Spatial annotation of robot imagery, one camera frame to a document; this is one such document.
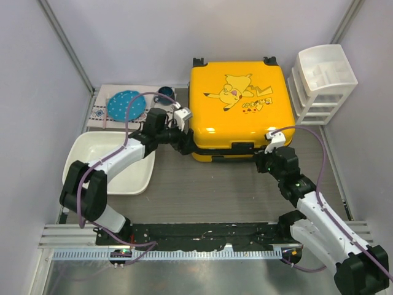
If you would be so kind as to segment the yellow Pikachu hard suitcase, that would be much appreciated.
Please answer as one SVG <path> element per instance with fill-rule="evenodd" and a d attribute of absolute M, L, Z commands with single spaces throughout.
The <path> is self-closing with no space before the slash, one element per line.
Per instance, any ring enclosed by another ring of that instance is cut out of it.
<path fill-rule="evenodd" d="M 295 124 L 281 67 L 275 57 L 258 61 L 194 58 L 189 83 L 189 128 L 199 162 L 245 159 L 268 144 L 265 134 Z"/>

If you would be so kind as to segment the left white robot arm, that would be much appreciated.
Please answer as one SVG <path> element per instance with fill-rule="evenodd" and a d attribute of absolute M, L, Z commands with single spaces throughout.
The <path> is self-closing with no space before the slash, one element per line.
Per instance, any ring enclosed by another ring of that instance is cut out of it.
<path fill-rule="evenodd" d="M 73 162 L 60 194 L 60 205 L 75 212 L 81 222 L 89 221 L 109 234 L 117 245 L 131 240 L 131 221 L 107 203 L 107 185 L 130 165 L 145 159 L 161 144 L 170 144 L 181 154 L 192 153 L 193 133 L 185 131 L 191 118 L 188 108 L 180 108 L 167 120 L 166 111 L 152 108 L 142 127 L 127 133 L 115 150 L 91 163 Z"/>

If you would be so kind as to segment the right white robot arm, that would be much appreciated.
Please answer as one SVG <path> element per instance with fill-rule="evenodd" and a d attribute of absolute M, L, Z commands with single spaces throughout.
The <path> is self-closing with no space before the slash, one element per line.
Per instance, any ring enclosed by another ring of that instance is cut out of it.
<path fill-rule="evenodd" d="M 333 275 L 341 294 L 376 294 L 389 287 L 389 257 L 371 246 L 331 208 L 316 185 L 301 173 L 291 147 L 254 155 L 257 171 L 269 173 L 295 210 L 279 217 L 280 240 L 306 246 Z"/>

